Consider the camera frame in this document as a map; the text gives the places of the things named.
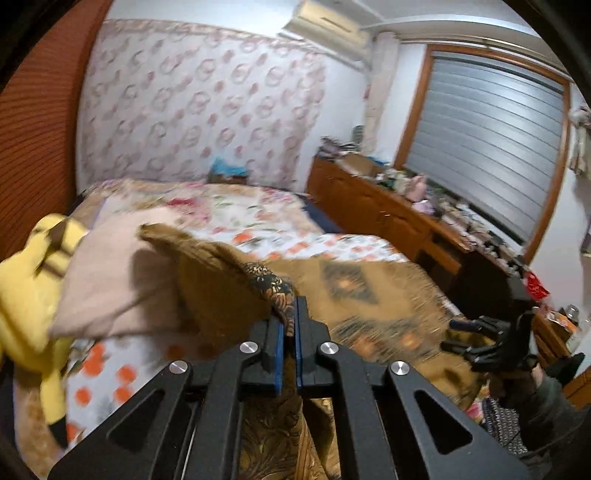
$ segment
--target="yellow cloth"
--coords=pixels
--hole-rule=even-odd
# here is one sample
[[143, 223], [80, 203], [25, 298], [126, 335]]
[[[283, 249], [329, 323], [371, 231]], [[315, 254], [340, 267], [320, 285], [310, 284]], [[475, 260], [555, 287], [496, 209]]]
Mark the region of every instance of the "yellow cloth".
[[66, 414], [60, 370], [71, 340], [50, 342], [47, 331], [60, 299], [61, 279], [86, 231], [75, 220], [48, 215], [35, 225], [25, 248], [0, 263], [0, 352], [41, 374], [41, 405], [49, 424]]

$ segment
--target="brown blanket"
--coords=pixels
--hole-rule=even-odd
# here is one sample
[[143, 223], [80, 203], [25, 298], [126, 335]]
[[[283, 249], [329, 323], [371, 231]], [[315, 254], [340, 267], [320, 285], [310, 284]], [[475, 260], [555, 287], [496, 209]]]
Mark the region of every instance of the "brown blanket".
[[[177, 261], [181, 294], [212, 351], [247, 340], [251, 324], [271, 309], [292, 335], [293, 298], [305, 295], [310, 316], [365, 359], [411, 362], [464, 408], [478, 393], [479, 378], [468, 364], [439, 351], [451, 315], [441, 292], [415, 264], [320, 258], [260, 264], [229, 245], [199, 241], [162, 224], [144, 225], [139, 235]], [[242, 478], [339, 474], [330, 401], [311, 403], [305, 417], [294, 370], [288, 357], [280, 398], [247, 401]], [[310, 416], [314, 435], [306, 422]]]

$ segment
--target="brown wall panel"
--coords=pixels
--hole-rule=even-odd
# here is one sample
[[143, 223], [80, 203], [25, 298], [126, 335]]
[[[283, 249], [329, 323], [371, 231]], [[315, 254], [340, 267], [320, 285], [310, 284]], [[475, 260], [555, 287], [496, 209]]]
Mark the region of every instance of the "brown wall panel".
[[113, 0], [80, 0], [0, 93], [0, 260], [76, 197], [76, 117], [92, 45]]

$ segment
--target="hanging clothes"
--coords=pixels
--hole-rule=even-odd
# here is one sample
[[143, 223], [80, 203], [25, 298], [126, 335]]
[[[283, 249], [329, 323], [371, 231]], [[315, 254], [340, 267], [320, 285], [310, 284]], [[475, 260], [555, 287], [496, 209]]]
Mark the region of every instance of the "hanging clothes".
[[570, 123], [576, 132], [576, 143], [569, 157], [569, 168], [577, 175], [591, 179], [591, 111], [586, 105], [569, 112]]

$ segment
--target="wallpaper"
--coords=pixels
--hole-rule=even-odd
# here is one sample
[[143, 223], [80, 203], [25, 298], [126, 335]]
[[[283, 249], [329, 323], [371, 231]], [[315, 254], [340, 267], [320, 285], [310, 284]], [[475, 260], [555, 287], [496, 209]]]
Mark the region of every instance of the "wallpaper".
[[290, 188], [324, 98], [323, 55], [201, 24], [107, 20], [81, 101], [83, 187], [186, 181], [220, 156], [249, 183]]

